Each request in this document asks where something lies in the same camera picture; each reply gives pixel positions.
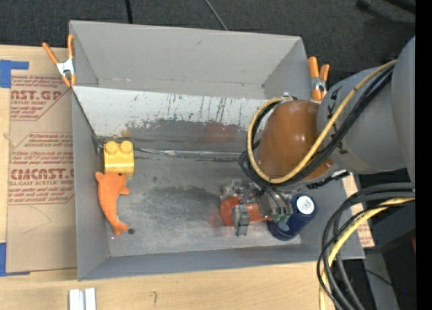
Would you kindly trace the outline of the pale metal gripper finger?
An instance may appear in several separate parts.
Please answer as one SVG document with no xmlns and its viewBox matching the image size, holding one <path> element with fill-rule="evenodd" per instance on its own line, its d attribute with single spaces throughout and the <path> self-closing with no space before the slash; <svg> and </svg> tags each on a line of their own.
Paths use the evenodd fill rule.
<svg viewBox="0 0 432 310">
<path fill-rule="evenodd" d="M 250 214 L 246 205 L 236 205 L 234 207 L 234 228 L 236 236 L 247 235 L 250 223 Z"/>
<path fill-rule="evenodd" d="M 246 192 L 247 185 L 244 184 L 228 184 L 223 188 L 222 198 L 242 197 Z"/>
</svg>

